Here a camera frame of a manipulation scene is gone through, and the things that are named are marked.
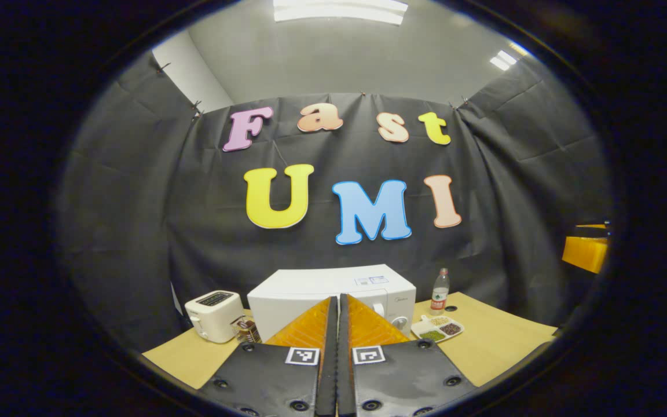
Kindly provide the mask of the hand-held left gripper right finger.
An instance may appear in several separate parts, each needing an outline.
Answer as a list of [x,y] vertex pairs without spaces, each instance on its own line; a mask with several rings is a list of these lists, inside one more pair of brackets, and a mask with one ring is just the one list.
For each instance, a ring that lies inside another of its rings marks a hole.
[[339,417],[434,415],[476,390],[434,338],[410,340],[357,298],[339,296]]

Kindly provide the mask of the white microwave oven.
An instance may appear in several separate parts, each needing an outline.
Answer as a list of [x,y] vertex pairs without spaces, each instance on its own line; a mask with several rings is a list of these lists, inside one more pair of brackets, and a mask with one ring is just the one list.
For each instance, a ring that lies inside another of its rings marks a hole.
[[416,287],[386,264],[332,269],[280,269],[249,294],[263,342],[322,300],[349,294],[408,335]]

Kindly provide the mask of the small ceiling light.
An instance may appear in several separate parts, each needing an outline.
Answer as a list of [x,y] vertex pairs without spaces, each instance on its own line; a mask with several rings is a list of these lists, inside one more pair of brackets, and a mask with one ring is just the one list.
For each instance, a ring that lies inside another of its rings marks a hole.
[[517,63],[516,58],[503,50],[499,50],[495,56],[489,59],[489,61],[501,71],[508,71],[509,68]]

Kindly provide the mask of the white toaster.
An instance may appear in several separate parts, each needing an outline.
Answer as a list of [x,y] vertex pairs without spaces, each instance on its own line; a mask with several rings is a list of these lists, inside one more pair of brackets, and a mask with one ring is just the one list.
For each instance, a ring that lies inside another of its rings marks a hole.
[[234,323],[244,315],[241,296],[215,290],[185,303],[185,310],[198,335],[212,343],[227,343],[236,337]]

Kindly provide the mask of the clear red label water bottle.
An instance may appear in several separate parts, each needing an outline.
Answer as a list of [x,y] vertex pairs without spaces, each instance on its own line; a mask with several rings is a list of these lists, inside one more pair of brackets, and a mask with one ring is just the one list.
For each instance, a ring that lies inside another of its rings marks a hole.
[[430,302],[430,315],[442,315],[445,311],[446,301],[450,289],[450,278],[448,277],[448,269],[441,268],[439,274],[435,279]]

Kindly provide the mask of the black backdrop cloth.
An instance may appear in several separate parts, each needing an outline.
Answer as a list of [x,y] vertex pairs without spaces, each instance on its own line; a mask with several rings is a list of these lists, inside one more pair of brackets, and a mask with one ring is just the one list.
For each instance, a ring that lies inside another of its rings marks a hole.
[[600,137],[535,59],[466,105],[378,93],[265,98],[194,117],[143,54],[104,90],[56,195],[60,250],[91,314],[144,352],[182,303],[279,269],[386,264],[558,325],[589,283],[561,261],[614,211]]

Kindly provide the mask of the large ceiling light panel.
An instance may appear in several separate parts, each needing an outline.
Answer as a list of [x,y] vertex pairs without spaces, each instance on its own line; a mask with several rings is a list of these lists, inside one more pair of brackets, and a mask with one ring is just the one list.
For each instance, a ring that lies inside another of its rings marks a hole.
[[400,25],[409,5],[397,0],[273,0],[276,22],[359,19]]

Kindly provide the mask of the white divided dish of beans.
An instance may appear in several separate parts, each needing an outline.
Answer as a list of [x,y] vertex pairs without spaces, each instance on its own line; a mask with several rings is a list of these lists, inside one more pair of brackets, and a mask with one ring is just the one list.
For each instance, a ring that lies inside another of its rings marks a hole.
[[454,319],[440,316],[422,315],[420,320],[413,322],[411,332],[419,339],[431,339],[436,343],[447,341],[465,330],[465,327]]

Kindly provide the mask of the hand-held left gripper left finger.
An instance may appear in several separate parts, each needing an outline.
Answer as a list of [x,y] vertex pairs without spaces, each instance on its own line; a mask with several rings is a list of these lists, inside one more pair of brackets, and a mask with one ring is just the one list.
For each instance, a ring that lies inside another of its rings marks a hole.
[[304,312],[266,343],[243,342],[200,388],[251,417],[334,417],[337,297]]

